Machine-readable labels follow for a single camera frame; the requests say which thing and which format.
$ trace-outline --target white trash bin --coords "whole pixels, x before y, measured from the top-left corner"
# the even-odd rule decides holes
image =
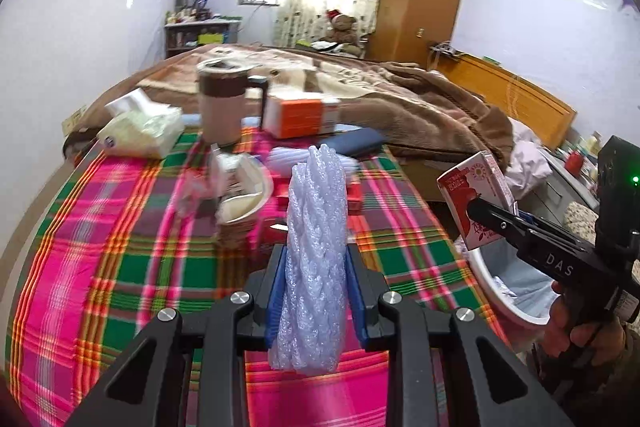
[[[549,320],[549,308],[558,295],[553,279],[516,257],[505,239],[468,253],[476,279],[516,353],[529,349]],[[514,296],[505,295],[498,277]]]

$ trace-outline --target red bottle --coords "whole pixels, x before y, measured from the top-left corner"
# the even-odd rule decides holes
[[[569,158],[564,162],[564,168],[569,172],[574,178],[580,179],[580,169],[582,169],[582,165],[584,163],[584,156],[582,153],[578,151],[573,151]]]

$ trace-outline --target mug handle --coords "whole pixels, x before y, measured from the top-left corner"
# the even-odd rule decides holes
[[[262,108],[260,110],[260,130],[264,121],[264,108],[267,105],[267,91],[269,89],[269,79],[266,76],[253,74],[249,77],[249,87],[259,87],[262,90]]]

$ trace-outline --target sleeve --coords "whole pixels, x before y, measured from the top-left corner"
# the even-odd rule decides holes
[[[594,393],[576,396],[563,404],[576,427],[638,425],[640,337],[628,326],[625,333],[625,349],[620,356],[606,367],[594,368],[594,371],[610,372],[606,382]]]

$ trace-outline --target bed frame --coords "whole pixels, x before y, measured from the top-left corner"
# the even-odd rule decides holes
[[[497,105],[511,118],[530,127],[551,150],[562,144],[575,118],[575,110],[562,100],[472,55],[441,54],[436,68],[454,84],[482,96],[487,103]]]

